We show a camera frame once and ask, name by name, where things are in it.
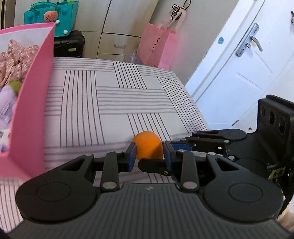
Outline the orange beauty sponge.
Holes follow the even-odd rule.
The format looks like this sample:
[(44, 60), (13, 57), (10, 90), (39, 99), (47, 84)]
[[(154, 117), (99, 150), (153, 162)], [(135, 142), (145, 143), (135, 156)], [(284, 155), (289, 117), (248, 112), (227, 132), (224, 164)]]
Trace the orange beauty sponge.
[(133, 138), (132, 142), (137, 146), (137, 160), (163, 159), (164, 153), (162, 141), (154, 132), (140, 132)]

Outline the purple plush toy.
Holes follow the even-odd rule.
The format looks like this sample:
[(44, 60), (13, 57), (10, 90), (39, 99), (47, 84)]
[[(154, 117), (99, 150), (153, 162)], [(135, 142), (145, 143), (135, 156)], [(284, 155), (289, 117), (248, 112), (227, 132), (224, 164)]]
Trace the purple plush toy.
[(6, 152), (8, 149), (8, 140), (16, 101), (17, 90), (13, 84), (8, 84), (1, 88), (1, 152)]

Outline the green beauty sponge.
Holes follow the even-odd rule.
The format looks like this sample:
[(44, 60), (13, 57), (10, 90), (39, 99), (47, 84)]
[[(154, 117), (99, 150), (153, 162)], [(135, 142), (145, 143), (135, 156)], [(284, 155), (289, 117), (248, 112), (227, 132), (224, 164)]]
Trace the green beauty sponge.
[(10, 82), (8, 85), (13, 89), (15, 95), (18, 96), (20, 89), (22, 87), (22, 82), (14, 81), (14, 82)]

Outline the pink floral scrunchie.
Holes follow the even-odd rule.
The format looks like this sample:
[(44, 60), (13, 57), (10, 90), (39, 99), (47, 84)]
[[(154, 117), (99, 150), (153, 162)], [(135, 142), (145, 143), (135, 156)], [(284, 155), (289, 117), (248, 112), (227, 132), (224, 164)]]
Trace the pink floral scrunchie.
[(11, 39), (7, 51), (1, 52), (1, 88), (12, 82), (23, 83), (38, 51), (38, 45), (25, 48)]

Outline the pink storage box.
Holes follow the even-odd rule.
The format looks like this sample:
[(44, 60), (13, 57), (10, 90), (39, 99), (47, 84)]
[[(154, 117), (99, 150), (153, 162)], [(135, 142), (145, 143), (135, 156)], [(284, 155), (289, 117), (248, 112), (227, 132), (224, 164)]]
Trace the pink storage box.
[(15, 104), (8, 150), (1, 153), (1, 177), (27, 181), (45, 171), (44, 113), (53, 67), (54, 23), (19, 25), (1, 30), (1, 51), (13, 39), (22, 46), (38, 45)]

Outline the white door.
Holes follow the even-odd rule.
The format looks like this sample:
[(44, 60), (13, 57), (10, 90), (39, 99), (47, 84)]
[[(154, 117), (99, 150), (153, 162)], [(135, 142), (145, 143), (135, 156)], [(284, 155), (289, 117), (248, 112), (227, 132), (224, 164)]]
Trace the white door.
[[(236, 51), (252, 26), (251, 42)], [(209, 129), (256, 129), (257, 102), (293, 58), (293, 1), (239, 1), (186, 84)]]

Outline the pink paper gift bag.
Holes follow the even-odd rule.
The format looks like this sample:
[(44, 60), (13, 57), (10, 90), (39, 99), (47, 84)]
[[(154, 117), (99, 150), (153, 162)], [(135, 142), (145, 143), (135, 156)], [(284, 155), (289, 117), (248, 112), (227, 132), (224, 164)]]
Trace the pink paper gift bag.
[(177, 34), (175, 32), (147, 23), (141, 36), (137, 55), (146, 66), (169, 70), (176, 46)]

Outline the black suitcase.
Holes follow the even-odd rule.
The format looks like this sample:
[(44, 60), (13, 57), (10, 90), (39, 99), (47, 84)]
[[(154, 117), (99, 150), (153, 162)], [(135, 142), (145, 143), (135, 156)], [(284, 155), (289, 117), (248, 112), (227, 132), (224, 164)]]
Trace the black suitcase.
[(85, 37), (81, 31), (72, 30), (69, 35), (54, 38), (54, 57), (81, 58), (85, 46)]

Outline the grey wardrobe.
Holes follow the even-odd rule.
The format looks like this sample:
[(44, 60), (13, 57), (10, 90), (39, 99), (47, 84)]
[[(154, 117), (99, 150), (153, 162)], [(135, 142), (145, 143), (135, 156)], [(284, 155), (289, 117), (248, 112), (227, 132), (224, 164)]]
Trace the grey wardrobe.
[(123, 61), (135, 52), (157, 1), (80, 1), (73, 28), (85, 37), (85, 58)]

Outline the teal felt tote bag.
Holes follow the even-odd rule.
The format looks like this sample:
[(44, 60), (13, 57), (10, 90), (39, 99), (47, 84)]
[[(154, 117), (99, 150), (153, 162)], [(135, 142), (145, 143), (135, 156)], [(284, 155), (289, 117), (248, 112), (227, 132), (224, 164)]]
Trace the teal felt tote bag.
[(23, 21), (24, 24), (55, 23), (55, 37), (68, 36), (75, 23), (78, 6), (78, 1), (37, 2), (23, 14)]

